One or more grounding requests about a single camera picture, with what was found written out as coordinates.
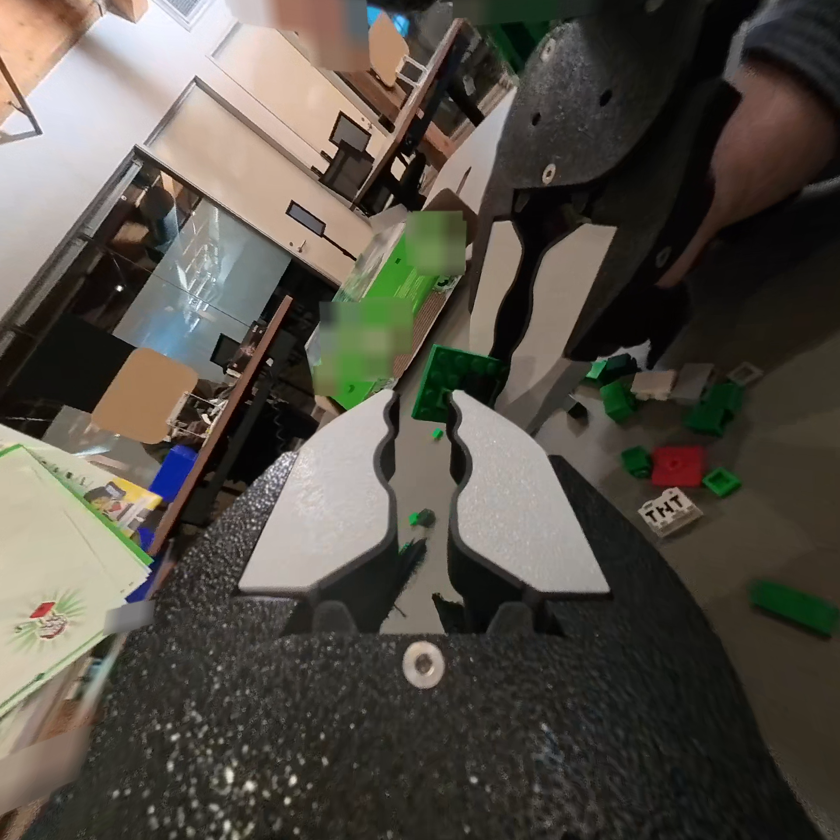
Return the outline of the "blue storage bin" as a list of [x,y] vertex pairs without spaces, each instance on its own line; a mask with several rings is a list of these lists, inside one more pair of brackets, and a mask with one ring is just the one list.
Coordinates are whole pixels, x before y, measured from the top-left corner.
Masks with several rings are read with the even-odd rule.
[[166,504],[171,504],[181,491],[194,468],[197,452],[185,445],[172,447],[155,474],[149,491],[160,497]]

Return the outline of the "green studded plate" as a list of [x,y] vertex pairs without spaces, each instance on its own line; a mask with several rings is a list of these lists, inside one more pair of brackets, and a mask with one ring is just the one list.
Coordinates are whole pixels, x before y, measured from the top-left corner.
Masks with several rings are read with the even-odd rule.
[[449,396],[463,391],[484,406],[493,407],[507,383],[510,365],[496,358],[434,344],[423,370],[412,411],[421,422],[448,420]]

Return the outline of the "long green toy plate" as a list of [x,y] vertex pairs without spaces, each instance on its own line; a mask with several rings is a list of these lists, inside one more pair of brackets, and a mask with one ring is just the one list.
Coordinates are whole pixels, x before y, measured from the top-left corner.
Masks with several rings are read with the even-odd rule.
[[749,586],[749,599],[760,612],[820,637],[838,632],[838,606],[817,595],[777,581],[758,580]]

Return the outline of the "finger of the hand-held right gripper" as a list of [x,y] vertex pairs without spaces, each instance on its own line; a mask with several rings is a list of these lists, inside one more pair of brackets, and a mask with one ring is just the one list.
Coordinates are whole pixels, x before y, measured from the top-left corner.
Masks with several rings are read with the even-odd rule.
[[493,356],[497,319],[501,306],[518,277],[523,246],[510,219],[494,221],[478,274],[476,295],[469,322],[469,351]]
[[504,417],[527,434],[561,409],[589,365],[565,347],[613,241],[614,226],[584,224],[553,245],[537,270],[530,321],[511,356]]

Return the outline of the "table with wooden edge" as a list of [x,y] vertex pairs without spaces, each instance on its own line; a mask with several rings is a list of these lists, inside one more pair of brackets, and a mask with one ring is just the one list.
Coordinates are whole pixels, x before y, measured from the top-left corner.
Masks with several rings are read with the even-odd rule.
[[196,455],[193,468],[186,476],[182,487],[179,489],[172,503],[168,505],[163,518],[158,527],[154,531],[154,537],[149,545],[146,553],[155,558],[165,546],[166,541],[170,538],[173,529],[180,521],[184,510],[188,507],[192,498],[197,494],[199,487],[204,480],[211,460],[217,453],[225,446],[228,428],[230,427],[235,413],[239,405],[246,399],[250,393],[251,386],[255,381],[257,375],[260,373],[266,358],[268,358],[270,348],[275,342],[277,333],[280,330],[284,319],[287,316],[289,309],[293,303],[293,297],[285,296],[281,301],[272,320],[269,321],[265,331],[262,333],[259,342],[254,348],[249,361],[243,373],[239,376],[234,385],[233,391],[227,403],[209,431],[209,435]]

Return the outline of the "white instruction booklet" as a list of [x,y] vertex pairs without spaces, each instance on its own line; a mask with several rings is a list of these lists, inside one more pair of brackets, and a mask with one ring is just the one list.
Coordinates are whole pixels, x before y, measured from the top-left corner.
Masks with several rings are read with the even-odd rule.
[[107,635],[151,558],[21,444],[1,454],[1,714]]

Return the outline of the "red square toy plate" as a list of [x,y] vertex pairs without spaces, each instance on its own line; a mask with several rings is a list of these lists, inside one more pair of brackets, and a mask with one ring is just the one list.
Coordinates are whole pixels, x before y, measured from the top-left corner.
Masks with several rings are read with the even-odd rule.
[[654,487],[699,487],[707,469],[707,451],[700,445],[662,446],[652,452]]

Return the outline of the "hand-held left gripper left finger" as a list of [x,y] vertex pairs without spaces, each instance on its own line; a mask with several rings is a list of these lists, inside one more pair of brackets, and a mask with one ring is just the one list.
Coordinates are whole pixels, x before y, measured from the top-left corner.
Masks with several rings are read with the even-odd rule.
[[238,588],[313,601],[396,554],[400,396],[383,390],[321,427],[297,452]]

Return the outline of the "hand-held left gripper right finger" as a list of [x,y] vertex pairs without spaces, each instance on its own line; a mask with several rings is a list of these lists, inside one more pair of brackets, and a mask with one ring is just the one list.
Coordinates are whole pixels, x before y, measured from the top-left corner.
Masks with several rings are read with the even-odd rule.
[[455,550],[539,599],[604,597],[605,574],[550,457],[465,391],[448,397]]

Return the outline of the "grey toy brick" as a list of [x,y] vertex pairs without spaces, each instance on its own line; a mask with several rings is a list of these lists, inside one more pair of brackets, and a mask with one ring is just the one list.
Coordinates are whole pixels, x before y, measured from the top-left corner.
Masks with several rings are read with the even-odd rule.
[[678,372],[670,401],[681,406],[698,404],[706,394],[715,376],[712,363],[686,363]]

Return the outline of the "white brick with black print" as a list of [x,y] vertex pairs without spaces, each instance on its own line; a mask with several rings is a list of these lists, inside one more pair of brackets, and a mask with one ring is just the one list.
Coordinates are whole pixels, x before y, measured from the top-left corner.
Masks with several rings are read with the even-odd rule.
[[648,500],[637,513],[658,539],[666,539],[703,517],[697,504],[677,487]]

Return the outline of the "person's right hand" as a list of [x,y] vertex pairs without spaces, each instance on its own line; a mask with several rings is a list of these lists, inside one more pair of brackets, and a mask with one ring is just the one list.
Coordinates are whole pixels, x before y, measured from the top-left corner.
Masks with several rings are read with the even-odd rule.
[[792,71],[751,59],[734,81],[741,100],[711,158],[709,210],[659,288],[679,284],[724,228],[798,193],[837,151],[837,113]]

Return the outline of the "green cardboard toy box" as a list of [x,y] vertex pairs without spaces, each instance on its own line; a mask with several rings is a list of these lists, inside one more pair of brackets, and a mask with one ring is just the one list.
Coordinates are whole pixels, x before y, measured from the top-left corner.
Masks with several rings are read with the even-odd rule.
[[464,275],[477,215],[444,190],[423,211],[396,206],[356,260],[307,342],[318,400],[337,413],[393,387]]

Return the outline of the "white toy brick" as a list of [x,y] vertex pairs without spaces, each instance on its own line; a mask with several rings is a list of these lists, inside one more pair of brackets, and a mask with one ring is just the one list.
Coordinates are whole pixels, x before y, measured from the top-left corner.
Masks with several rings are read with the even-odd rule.
[[676,370],[640,371],[631,382],[631,393],[639,401],[666,402],[670,399],[678,379]]

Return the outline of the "grey desk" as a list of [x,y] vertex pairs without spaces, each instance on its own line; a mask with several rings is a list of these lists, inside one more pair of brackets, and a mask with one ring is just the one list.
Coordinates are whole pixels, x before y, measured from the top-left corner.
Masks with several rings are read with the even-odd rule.
[[[696,313],[661,360],[711,363],[725,375],[751,363],[740,414],[721,438],[693,435],[686,410],[648,402],[624,424],[581,387],[587,421],[562,412],[536,434],[565,457],[679,574],[724,643],[765,741],[794,791],[838,838],[838,638],[821,639],[757,613],[749,584],[774,580],[838,603],[838,215],[771,219],[710,251],[689,282]],[[701,445],[710,468],[742,487],[691,493],[702,518],[658,541],[637,510],[657,492],[620,454]]]

